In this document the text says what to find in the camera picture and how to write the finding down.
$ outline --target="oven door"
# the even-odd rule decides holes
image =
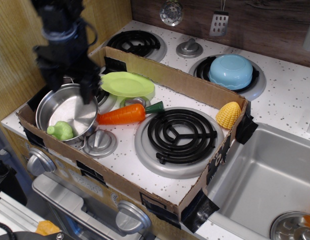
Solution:
[[[124,234],[116,227],[116,212],[83,192],[74,193],[42,174],[32,184],[34,191],[48,203],[59,222],[59,227],[76,240],[154,240],[154,235],[145,232]]]

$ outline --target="light blue bowl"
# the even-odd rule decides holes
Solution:
[[[217,57],[210,66],[209,80],[229,90],[240,90],[252,81],[253,66],[245,57],[226,54]]]

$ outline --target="green toy pepper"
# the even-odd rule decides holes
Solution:
[[[47,134],[54,136],[58,140],[64,141],[74,137],[72,127],[65,121],[58,121],[54,126],[47,128]]]

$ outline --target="metal sink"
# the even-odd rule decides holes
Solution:
[[[269,239],[279,215],[310,214],[310,141],[269,125],[231,146],[207,187],[219,206],[209,219],[243,239]]]

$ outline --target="cardboard box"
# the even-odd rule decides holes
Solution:
[[[217,149],[217,154],[215,154],[209,162],[216,163],[214,166],[218,166],[220,160],[225,158],[230,143],[235,139],[237,126],[247,110],[249,102],[244,97],[214,83],[191,76],[181,70],[110,47],[98,49],[90,54],[90,57],[100,66],[105,65],[105,57],[122,61],[126,64],[128,72],[148,77],[159,85],[168,87],[175,92],[184,94],[216,109],[220,109],[229,102],[234,101],[239,103],[242,109],[240,117],[223,140],[221,146]],[[153,205],[163,208],[163,211],[166,214],[172,213],[173,215],[176,215],[179,221],[182,220],[182,211],[194,201],[195,196],[201,191],[205,192],[208,183],[209,165],[203,170],[196,184],[190,189],[180,204],[176,205],[142,189],[138,185],[126,180],[123,176],[116,174],[111,169],[93,160],[91,157],[38,129],[35,121],[36,112],[32,111],[28,105],[23,107],[17,115],[21,125],[32,134],[42,139],[46,148],[71,160],[79,161],[87,167],[95,170],[103,176],[106,185],[114,187],[142,205],[145,205],[145,202],[142,202],[143,200],[141,200],[141,196],[145,196],[145,199],[151,199]]]

